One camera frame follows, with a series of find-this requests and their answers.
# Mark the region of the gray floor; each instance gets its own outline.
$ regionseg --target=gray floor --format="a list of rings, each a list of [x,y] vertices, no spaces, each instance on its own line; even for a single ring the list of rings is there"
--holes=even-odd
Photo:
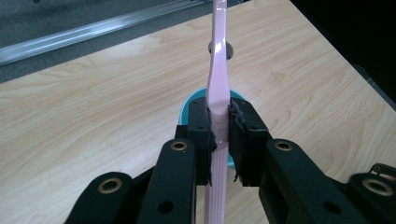
[[[1,0],[0,48],[172,1],[174,0],[41,0],[35,4],[32,0]],[[240,4],[239,0],[228,1],[229,7],[237,4]],[[200,6],[184,9],[156,20],[0,66],[0,83],[211,12],[212,4],[206,1]]]

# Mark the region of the light wood tabletop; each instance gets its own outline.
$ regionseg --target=light wood tabletop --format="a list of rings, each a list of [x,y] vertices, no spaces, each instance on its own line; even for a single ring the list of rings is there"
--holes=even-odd
[[[395,111],[290,1],[228,12],[231,88],[273,137],[342,182],[396,164]],[[206,84],[210,39],[208,15],[1,84],[0,223],[63,223],[97,176],[152,167],[183,102]],[[258,189],[230,170],[226,223],[265,222]]]

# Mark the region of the pink handle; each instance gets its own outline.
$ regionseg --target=pink handle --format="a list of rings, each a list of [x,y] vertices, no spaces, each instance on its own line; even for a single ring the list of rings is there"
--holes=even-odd
[[[206,101],[218,148],[212,153],[212,187],[206,186],[205,190],[205,224],[224,223],[229,125],[227,107],[231,97],[227,75],[226,19],[227,0],[214,0],[212,60]]]

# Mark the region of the pink plastic object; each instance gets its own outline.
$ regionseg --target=pink plastic object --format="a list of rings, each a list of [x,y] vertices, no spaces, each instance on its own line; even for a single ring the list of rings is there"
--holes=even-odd
[[[224,223],[228,158],[228,104],[230,86],[226,54],[227,0],[213,1],[212,60],[206,101],[218,148],[212,153],[212,187],[205,189],[205,224]]]

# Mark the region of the ribbed pink handle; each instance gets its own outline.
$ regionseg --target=ribbed pink handle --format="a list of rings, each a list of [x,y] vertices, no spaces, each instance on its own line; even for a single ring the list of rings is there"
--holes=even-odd
[[[218,148],[212,153],[212,186],[206,186],[205,190],[205,224],[224,223],[229,123],[227,107],[231,97],[227,75],[226,19],[227,0],[214,0],[212,60],[206,101]]]

